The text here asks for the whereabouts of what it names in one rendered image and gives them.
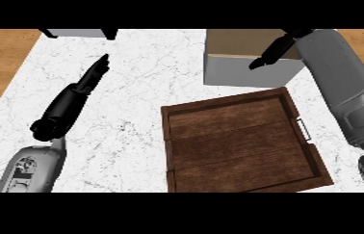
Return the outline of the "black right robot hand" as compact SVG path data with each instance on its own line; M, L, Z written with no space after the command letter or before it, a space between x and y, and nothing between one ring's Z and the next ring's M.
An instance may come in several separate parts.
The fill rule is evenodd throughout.
M273 65L289 51L298 39L313 33L313 29L285 29L285 35L275 40L263 55L249 64L254 70L266 65Z

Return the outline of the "grey appliance with black legs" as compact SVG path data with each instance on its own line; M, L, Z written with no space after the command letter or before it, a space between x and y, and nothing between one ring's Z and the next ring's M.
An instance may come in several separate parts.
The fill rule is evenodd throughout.
M117 29L42 29L43 34L56 39L58 37L107 38L115 40Z

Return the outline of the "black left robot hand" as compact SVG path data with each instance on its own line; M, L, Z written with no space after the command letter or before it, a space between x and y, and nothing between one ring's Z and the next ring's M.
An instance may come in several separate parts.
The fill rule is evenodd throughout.
M81 114L89 96L109 70L109 55L93 63L80 81L70 84L55 98L45 115L34 121L30 130L42 142L59 139L70 131Z

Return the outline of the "brown wooden tray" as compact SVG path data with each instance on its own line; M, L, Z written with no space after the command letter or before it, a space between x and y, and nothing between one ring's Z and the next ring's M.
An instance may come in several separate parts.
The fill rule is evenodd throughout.
M171 193L300 192L333 179L286 88L164 106Z

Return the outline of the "open cardboard box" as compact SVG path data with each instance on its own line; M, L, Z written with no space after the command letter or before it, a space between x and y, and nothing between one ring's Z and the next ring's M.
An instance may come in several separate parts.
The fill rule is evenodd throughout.
M273 41L283 35L280 29L208 29L204 84L255 88L283 87L304 69L295 46L273 65L249 68Z

